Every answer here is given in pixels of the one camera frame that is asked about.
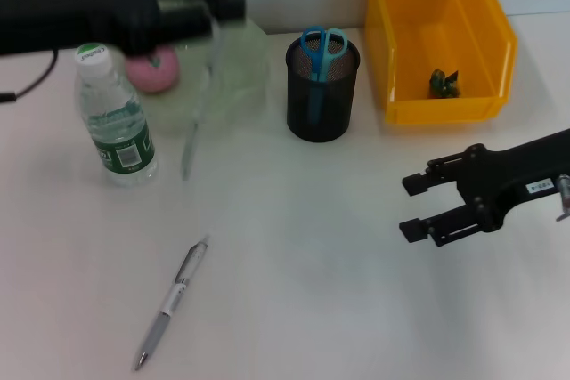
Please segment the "clear plastic water bottle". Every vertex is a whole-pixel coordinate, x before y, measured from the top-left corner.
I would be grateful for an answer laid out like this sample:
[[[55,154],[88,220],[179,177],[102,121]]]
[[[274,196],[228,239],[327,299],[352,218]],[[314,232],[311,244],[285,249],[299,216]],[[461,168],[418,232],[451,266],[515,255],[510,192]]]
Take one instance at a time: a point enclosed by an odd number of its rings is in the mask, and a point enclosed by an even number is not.
[[[104,44],[80,45],[74,60],[77,109],[111,180],[126,187],[151,180],[158,158],[137,91]]]

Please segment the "black mesh pen holder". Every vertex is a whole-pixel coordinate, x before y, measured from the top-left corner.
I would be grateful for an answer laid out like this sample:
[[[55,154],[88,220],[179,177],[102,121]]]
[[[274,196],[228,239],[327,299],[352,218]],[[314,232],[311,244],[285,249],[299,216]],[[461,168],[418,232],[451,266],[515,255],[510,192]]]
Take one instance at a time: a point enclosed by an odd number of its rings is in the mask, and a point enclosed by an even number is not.
[[[311,79],[309,52],[316,50],[322,40],[317,34],[300,37],[286,52],[287,125],[298,138],[318,143],[336,140],[349,127],[361,63],[355,45],[333,35],[329,52],[341,56],[330,63],[325,81]]]

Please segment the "blue scissors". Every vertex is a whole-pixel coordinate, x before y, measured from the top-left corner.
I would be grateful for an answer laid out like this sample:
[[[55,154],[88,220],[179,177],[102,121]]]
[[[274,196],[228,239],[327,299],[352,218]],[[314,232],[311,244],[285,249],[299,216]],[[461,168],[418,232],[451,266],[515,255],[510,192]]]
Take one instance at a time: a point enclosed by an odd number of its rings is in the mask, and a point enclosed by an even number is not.
[[[309,36],[319,35],[319,46],[312,50],[306,43]],[[331,53],[329,49],[332,36],[337,36],[342,42],[342,47],[336,53]],[[313,26],[306,29],[300,37],[300,47],[311,60],[311,80],[318,83],[327,81],[330,64],[341,58],[348,49],[348,39],[346,34],[339,28],[325,29],[321,26]],[[322,115],[322,104],[324,101],[324,90],[321,87],[312,87],[308,101],[307,120],[310,125],[317,125]]]

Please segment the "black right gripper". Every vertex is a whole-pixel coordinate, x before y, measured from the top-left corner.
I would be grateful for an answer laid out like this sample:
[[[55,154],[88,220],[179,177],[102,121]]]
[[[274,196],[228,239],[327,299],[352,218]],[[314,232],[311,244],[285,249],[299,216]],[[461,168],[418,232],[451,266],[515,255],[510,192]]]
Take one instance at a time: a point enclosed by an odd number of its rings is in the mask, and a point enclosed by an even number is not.
[[[423,174],[402,179],[408,194],[416,196],[455,182],[466,205],[402,222],[400,231],[409,243],[432,238],[438,247],[480,231],[496,231],[513,207],[557,193],[561,174],[570,175],[570,129],[508,150],[493,151],[477,144],[471,150],[431,159]]]

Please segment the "pink peach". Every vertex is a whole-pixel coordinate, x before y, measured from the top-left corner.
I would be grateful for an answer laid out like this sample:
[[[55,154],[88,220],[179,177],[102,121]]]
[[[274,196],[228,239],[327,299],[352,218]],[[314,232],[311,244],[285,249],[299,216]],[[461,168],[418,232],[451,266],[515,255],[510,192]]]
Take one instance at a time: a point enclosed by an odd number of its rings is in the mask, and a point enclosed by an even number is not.
[[[125,72],[138,91],[162,93],[177,84],[180,64],[173,48],[160,47],[149,55],[126,57]]]

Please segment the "yellow plastic bin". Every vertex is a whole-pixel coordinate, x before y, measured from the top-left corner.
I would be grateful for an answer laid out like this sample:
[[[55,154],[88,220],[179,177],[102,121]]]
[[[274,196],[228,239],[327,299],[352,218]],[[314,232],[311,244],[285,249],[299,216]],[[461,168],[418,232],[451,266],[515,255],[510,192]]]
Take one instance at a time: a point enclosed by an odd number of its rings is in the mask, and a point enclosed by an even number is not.
[[[484,122],[509,101],[517,37],[499,0],[367,0],[368,70],[391,125]],[[458,98],[429,90],[459,71]]]

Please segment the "right gripper metal plug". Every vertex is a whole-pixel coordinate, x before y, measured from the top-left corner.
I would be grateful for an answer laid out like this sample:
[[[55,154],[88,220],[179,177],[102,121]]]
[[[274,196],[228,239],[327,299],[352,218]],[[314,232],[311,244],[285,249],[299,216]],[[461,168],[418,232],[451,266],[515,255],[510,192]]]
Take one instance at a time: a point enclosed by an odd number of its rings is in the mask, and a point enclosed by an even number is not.
[[[561,174],[556,180],[556,187],[561,197],[563,211],[570,212],[570,175]]]

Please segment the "clear plastic ruler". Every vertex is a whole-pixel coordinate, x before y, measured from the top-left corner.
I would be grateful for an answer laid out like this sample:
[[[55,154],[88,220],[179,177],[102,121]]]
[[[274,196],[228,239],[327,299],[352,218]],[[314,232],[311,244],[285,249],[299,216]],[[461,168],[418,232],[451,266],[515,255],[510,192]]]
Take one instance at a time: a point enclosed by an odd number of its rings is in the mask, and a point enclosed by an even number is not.
[[[200,126],[206,116],[207,105],[211,98],[218,70],[220,56],[224,45],[223,31],[217,20],[212,21],[212,45],[206,60],[206,82],[199,91],[197,103],[192,111],[190,126],[186,133],[181,158],[180,174],[183,181],[189,181],[192,170],[192,163],[198,147],[200,138]]]

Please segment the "green glass fruit bowl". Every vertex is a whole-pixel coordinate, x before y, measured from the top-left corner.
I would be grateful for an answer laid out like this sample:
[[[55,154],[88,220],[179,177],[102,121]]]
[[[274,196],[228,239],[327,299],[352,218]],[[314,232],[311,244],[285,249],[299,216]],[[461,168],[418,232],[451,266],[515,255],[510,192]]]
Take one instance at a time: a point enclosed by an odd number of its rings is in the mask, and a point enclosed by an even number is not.
[[[265,104],[269,83],[269,37],[250,18],[221,26],[224,45],[214,90],[203,125],[227,125],[253,116]],[[142,93],[144,113],[151,129],[164,135],[185,133],[200,89],[206,82],[205,65],[212,37],[183,41],[174,48],[179,64],[178,83],[158,94]]]

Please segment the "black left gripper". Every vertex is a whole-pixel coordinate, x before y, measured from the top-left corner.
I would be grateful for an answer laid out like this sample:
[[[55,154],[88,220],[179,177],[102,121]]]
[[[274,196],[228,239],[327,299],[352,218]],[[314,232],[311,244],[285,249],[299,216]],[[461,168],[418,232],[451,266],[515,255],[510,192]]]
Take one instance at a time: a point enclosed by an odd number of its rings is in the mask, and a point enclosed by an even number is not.
[[[149,53],[159,44],[157,0],[0,0],[0,55],[111,44]]]

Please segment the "grey white ballpoint pen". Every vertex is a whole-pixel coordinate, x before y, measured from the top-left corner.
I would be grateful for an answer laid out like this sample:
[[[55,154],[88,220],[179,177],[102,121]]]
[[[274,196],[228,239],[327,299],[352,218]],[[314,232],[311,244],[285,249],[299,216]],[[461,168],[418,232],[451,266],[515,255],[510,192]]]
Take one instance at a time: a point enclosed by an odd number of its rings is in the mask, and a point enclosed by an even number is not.
[[[151,327],[134,356],[133,371],[141,370],[156,351],[162,336],[172,319],[178,304],[181,302],[186,289],[188,288],[194,273],[198,269],[204,254],[208,250],[209,235],[192,246],[181,263],[176,273],[172,285],[169,288],[163,304],[157,312],[156,318],[152,321]]]

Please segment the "green plastic wrapper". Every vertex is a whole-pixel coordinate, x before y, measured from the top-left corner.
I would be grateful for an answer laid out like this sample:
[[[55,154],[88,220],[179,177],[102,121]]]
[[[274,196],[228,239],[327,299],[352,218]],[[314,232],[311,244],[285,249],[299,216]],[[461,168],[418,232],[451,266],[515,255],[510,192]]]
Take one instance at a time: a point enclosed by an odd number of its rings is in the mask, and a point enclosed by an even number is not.
[[[441,69],[435,69],[429,79],[431,95],[437,99],[458,98],[460,96],[458,78],[458,70],[446,76]]]

